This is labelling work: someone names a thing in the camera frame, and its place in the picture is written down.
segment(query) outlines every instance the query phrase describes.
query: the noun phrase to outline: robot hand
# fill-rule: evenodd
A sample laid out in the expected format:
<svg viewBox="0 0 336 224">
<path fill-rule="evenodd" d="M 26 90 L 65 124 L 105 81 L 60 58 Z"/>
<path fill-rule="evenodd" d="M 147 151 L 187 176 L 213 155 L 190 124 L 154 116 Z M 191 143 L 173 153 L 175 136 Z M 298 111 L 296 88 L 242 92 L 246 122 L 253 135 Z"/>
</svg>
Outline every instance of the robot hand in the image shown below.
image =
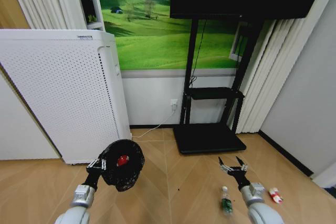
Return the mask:
<svg viewBox="0 0 336 224">
<path fill-rule="evenodd" d="M 251 222 L 253 224 L 284 224 L 279 213 L 265 204 L 263 199 L 265 188 L 260 183 L 250 183 L 245 177 L 248 166 L 240 158 L 236 158 L 240 166 L 226 166 L 218 157 L 219 166 L 222 171 L 236 179 L 238 189 L 248 207 L 248 216 Z"/>
</svg>

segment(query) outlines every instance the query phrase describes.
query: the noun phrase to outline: green bottle label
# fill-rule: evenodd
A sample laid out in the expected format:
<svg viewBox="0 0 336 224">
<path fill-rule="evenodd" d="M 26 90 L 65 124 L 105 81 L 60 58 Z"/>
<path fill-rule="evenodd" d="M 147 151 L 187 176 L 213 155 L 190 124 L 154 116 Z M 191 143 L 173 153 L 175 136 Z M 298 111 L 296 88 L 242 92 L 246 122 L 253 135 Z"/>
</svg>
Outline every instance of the green bottle label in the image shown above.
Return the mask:
<svg viewBox="0 0 336 224">
<path fill-rule="evenodd" d="M 232 212 L 232 203 L 229 199 L 222 199 L 222 209 L 226 212 Z"/>
</svg>

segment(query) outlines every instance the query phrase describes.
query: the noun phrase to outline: herringbone floor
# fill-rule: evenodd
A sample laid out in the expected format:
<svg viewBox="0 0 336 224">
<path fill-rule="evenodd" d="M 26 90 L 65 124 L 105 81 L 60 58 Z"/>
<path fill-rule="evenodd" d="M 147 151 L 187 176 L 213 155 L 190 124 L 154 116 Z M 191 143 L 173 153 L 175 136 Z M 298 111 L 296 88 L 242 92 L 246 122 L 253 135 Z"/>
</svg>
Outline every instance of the herringbone floor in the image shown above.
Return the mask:
<svg viewBox="0 0 336 224">
<path fill-rule="evenodd" d="M 145 130 L 132 130 L 141 135 Z M 336 200 L 315 185 L 258 134 L 239 136 L 244 152 L 221 154 L 227 165 L 239 156 L 249 165 L 247 178 L 278 187 L 284 202 L 266 203 L 285 223 L 336 223 Z M 136 185 L 118 193 L 99 180 L 90 223 L 249 223 L 235 180 L 218 167 L 218 155 L 182 156 L 171 129 L 157 129 L 139 142 L 146 161 Z M 54 223 L 69 206 L 85 166 L 61 160 L 0 162 L 0 223 Z M 233 202 L 230 219 L 219 206 L 226 185 Z"/>
</svg>

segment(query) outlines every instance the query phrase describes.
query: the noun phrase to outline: black metal stand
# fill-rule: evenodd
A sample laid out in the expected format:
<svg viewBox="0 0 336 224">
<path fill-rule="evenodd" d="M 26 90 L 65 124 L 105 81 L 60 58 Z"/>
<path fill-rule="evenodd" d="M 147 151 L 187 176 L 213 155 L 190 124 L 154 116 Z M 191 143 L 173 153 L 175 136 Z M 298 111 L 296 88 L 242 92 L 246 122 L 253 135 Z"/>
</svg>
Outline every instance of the black metal stand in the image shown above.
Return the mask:
<svg viewBox="0 0 336 224">
<path fill-rule="evenodd" d="M 239 91 L 263 22 L 252 24 L 248 42 L 230 88 L 190 88 L 190 78 L 195 51 L 198 19 L 192 20 L 188 58 L 185 70 L 184 90 L 179 126 L 174 128 L 175 139 L 183 154 L 216 153 L 245 150 L 246 146 L 236 136 L 240 110 L 244 96 Z M 226 99 L 220 123 L 190 124 L 191 100 Z M 238 99 L 232 130 L 226 125 L 235 99 Z"/>
</svg>

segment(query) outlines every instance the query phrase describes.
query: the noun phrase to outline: green grass field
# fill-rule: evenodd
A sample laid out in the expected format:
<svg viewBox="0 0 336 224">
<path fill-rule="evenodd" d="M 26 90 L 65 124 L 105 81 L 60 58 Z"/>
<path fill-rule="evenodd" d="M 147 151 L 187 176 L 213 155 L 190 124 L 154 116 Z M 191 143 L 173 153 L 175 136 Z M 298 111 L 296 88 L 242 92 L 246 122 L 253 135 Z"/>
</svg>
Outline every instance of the green grass field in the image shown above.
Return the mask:
<svg viewBox="0 0 336 224">
<path fill-rule="evenodd" d="M 115 35 L 122 70 L 185 68 L 191 22 L 169 18 L 169 0 L 155 0 L 151 19 L 145 17 L 145 0 L 100 1 L 105 29 Z M 123 14 L 111 13 L 114 6 Z M 194 58 L 203 25 L 201 21 Z M 207 21 L 197 68 L 235 68 L 229 52 L 236 28 L 237 24 Z"/>
</svg>

